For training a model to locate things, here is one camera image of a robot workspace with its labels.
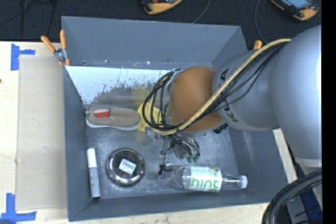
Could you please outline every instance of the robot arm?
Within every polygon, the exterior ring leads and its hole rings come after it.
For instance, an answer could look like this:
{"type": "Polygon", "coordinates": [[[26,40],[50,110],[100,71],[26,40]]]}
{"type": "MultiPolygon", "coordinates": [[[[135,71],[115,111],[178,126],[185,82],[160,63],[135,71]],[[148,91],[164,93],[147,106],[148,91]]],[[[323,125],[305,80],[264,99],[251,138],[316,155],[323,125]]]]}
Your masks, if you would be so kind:
{"type": "Polygon", "coordinates": [[[321,26],[235,56],[218,70],[189,68],[167,87],[169,128],[155,132],[195,139],[223,125],[281,128],[300,166],[321,167],[321,26]]]}

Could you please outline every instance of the label sticker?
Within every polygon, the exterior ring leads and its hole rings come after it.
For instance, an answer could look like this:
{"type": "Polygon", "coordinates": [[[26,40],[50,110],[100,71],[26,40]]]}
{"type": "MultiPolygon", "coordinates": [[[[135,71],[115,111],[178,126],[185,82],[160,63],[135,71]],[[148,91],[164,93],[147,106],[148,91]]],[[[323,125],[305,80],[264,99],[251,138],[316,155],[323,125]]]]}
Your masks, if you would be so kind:
{"type": "Polygon", "coordinates": [[[189,190],[219,191],[222,186],[222,172],[215,167],[191,166],[189,190]]]}
{"type": "Polygon", "coordinates": [[[132,175],[136,166],[137,165],[135,163],[132,163],[132,162],[126,160],[126,159],[122,159],[121,163],[119,165],[119,169],[123,170],[124,172],[126,172],[130,175],[132,175]]]}

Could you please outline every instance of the yellow cloth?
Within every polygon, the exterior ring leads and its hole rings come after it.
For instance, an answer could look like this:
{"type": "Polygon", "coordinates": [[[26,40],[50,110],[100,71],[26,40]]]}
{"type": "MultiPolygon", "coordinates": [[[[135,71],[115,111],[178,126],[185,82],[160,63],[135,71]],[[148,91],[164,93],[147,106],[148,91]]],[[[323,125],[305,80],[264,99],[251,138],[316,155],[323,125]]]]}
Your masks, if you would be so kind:
{"type": "MultiPolygon", "coordinates": [[[[138,108],[138,113],[140,114],[141,116],[141,119],[142,119],[142,122],[140,124],[140,126],[138,127],[138,131],[140,132],[145,132],[145,128],[146,127],[149,127],[149,125],[146,123],[146,121],[143,119],[143,116],[142,116],[142,107],[143,107],[143,103],[139,106],[138,108]]],[[[160,114],[160,109],[156,108],[156,107],[153,107],[153,116],[154,116],[154,119],[157,120],[158,117],[159,117],[159,114],[160,114]]],[[[151,116],[149,115],[149,104],[147,103],[146,104],[146,107],[145,107],[145,115],[146,115],[146,118],[147,119],[150,119],[151,116]]]]}

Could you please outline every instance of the shoe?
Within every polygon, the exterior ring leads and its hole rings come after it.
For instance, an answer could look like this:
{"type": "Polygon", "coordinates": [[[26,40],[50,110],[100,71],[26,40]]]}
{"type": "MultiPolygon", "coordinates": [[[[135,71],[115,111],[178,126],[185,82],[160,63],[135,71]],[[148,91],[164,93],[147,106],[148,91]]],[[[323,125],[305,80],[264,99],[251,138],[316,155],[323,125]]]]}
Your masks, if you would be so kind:
{"type": "Polygon", "coordinates": [[[95,107],[85,112],[86,124],[91,128],[110,127],[123,131],[136,130],[141,122],[140,114],[117,106],[95,107]]]}

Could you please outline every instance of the plastic bottle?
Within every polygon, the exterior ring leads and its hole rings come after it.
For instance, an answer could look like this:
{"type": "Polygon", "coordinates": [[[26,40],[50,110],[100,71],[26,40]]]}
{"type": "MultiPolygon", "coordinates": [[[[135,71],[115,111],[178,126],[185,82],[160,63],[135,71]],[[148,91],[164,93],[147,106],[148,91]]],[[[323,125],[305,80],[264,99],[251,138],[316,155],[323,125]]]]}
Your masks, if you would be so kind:
{"type": "Polygon", "coordinates": [[[179,189],[215,192],[247,187],[246,176],[227,175],[218,167],[185,165],[175,166],[173,170],[179,189]]]}

